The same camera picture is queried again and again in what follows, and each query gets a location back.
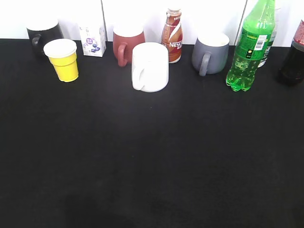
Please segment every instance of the bottle label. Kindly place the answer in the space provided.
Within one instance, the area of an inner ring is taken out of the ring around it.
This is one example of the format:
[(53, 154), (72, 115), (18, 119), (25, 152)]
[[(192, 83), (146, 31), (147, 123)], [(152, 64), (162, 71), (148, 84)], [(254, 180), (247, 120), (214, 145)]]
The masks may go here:
[(270, 51), (270, 48), (272, 47), (272, 45), (273, 45), (273, 41), (270, 41), (269, 43), (268, 43), (268, 45), (267, 45), (267, 48), (266, 48), (266, 51), (265, 51), (265, 53), (264, 53), (264, 55), (263, 55), (263, 60), (267, 60), (267, 56), (268, 56), (268, 54), (269, 54), (269, 51)]
[(181, 14), (172, 16), (167, 14), (167, 22), (162, 32), (161, 44), (169, 52), (169, 63), (177, 62), (181, 57), (182, 30)]
[(298, 44), (304, 45), (304, 21), (301, 21), (298, 30), (296, 31), (294, 41)]
[(243, 29), (236, 53), (249, 60), (261, 60), (270, 41), (269, 35), (256, 35)]

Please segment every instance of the dark bottle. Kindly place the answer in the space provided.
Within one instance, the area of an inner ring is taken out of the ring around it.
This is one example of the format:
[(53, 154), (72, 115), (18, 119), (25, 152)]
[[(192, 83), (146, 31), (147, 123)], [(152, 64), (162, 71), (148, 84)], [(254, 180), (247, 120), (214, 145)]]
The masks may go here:
[(304, 79), (304, 46), (293, 41), (289, 53), (279, 70), (279, 81), (296, 85)]

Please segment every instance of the white mug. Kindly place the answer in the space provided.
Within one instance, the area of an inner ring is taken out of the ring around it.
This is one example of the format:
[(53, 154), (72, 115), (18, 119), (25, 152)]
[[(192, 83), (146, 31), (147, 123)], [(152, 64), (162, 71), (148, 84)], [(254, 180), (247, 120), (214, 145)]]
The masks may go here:
[(136, 90), (157, 92), (169, 81), (169, 54), (165, 46), (148, 42), (134, 47), (132, 84)]

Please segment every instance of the barcode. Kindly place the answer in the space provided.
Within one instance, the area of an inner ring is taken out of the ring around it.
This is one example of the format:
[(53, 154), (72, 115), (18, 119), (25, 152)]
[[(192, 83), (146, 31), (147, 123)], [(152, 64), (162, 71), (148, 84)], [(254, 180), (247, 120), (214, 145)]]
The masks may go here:
[(267, 40), (267, 35), (260, 35), (256, 42), (255, 51), (262, 50), (266, 40)]

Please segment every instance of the small carton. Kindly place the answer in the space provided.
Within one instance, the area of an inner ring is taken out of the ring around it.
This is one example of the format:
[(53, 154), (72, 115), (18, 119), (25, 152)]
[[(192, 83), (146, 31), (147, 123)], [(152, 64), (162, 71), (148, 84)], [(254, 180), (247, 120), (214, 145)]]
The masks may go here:
[(105, 27), (102, 24), (78, 23), (85, 56), (102, 57), (105, 53)]

